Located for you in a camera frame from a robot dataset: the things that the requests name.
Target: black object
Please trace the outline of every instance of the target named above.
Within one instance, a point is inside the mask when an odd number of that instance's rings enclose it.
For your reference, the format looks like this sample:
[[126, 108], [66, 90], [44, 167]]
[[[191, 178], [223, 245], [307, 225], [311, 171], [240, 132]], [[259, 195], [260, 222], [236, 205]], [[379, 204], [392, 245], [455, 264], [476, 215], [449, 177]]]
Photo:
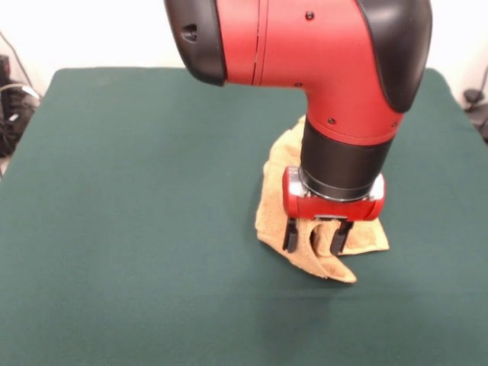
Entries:
[[[10, 84], [10, 62], [8, 56], [0, 55], [0, 87]], [[0, 94], [0, 120], [2, 118], [10, 117], [10, 108], [8, 103], [8, 93], [2, 92]]]
[[468, 89], [463, 93], [464, 99], [472, 106], [480, 103], [484, 98], [485, 94], [481, 90]]
[[341, 226], [335, 231], [330, 245], [330, 252], [332, 255], [339, 255], [342, 253], [353, 225], [354, 223], [351, 221], [341, 221]]
[[287, 229], [284, 232], [283, 250], [293, 253], [298, 247], [297, 219], [288, 217]]
[[303, 131], [300, 180], [314, 193], [336, 201], [366, 196], [393, 140], [374, 146], [340, 143], [323, 136], [308, 121]]
[[188, 71], [201, 82], [223, 86], [223, 55], [216, 0], [165, 0], [176, 46]]
[[371, 32], [385, 97], [395, 111], [405, 113], [412, 107], [429, 54], [430, 1], [358, 0], [358, 3]]

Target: table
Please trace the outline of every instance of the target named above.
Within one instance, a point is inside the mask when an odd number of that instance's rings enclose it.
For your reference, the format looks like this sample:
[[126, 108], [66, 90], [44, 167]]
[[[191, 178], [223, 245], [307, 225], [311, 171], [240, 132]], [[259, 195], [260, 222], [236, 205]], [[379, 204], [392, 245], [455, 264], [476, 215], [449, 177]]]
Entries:
[[298, 91], [56, 74], [0, 184], [0, 364], [482, 365], [488, 149], [425, 74], [388, 156], [389, 252], [353, 286], [255, 238]]

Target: black cable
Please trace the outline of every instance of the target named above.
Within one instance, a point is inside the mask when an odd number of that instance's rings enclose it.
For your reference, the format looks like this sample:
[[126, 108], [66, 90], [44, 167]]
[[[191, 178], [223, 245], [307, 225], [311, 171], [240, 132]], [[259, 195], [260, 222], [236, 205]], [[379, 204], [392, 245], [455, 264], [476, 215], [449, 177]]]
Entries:
[[7, 38], [3, 35], [2, 31], [0, 30], [0, 38], [3, 39], [3, 41], [7, 44], [7, 46], [11, 49], [12, 53], [14, 54], [14, 57], [15, 59], [17, 60], [17, 64], [19, 65], [19, 67], [21, 68], [22, 72], [24, 73], [24, 76], [25, 76], [25, 79], [27, 80], [27, 83], [29, 84], [29, 86], [31, 88], [33, 88], [34, 86], [32, 85], [32, 81], [31, 81], [31, 78], [29, 78], [29, 75], [27, 74], [27, 72], [25, 71], [25, 68], [24, 68], [24, 65], [22, 65], [22, 62], [21, 62], [21, 59], [20, 57], [18, 56], [17, 54], [17, 51], [15, 50], [15, 48], [11, 45], [10, 42], [8, 42]]
[[481, 82], [481, 88], [480, 91], [483, 92], [486, 86], [486, 81], [488, 81], [488, 66], [485, 69], [485, 75], [483, 77], [483, 81]]

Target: tan towel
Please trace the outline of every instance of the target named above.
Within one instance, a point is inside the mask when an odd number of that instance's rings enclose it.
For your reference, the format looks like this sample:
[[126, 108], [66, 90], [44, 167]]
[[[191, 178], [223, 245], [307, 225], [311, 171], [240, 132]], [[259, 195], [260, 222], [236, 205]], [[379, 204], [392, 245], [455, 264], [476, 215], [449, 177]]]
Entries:
[[[331, 278], [346, 283], [357, 281], [349, 268], [330, 253], [330, 244], [338, 221], [298, 220], [298, 247], [290, 254], [283, 250], [287, 224], [283, 208], [281, 179], [287, 166], [300, 164], [300, 149], [305, 117], [287, 130], [274, 143], [269, 160], [264, 166], [261, 202], [256, 214], [255, 228], [258, 239], [270, 245], [293, 265], [321, 278]], [[379, 220], [356, 222], [345, 245], [343, 255], [388, 250], [387, 237]]]

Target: white wall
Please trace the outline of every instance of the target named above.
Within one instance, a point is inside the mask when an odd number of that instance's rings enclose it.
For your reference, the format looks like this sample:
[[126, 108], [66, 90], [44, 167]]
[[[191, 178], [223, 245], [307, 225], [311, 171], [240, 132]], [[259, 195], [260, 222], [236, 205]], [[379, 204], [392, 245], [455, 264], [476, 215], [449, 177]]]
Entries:
[[[479, 87], [488, 64], [488, 2], [432, 0], [432, 7], [428, 66], [461, 101], [465, 88]], [[182, 66], [163, 0], [1, 0], [0, 14], [0, 30], [42, 92], [66, 67]], [[1, 41], [0, 50], [7, 50]]]

